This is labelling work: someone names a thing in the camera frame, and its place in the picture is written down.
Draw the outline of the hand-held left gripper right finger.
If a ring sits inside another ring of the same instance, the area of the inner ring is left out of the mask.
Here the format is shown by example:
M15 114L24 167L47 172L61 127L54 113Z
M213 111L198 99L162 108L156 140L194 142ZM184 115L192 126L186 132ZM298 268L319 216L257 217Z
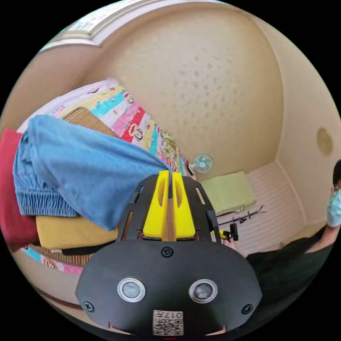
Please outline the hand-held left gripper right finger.
M195 227L191 215L183 177L172 173L173 222L176 238L194 238Z

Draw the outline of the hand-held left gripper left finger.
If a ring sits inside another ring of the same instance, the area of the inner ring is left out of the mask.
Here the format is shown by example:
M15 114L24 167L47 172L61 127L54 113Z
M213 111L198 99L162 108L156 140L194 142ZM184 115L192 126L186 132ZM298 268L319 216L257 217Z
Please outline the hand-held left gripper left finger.
M143 227L145 239L164 240L168 212L170 172L159 172Z

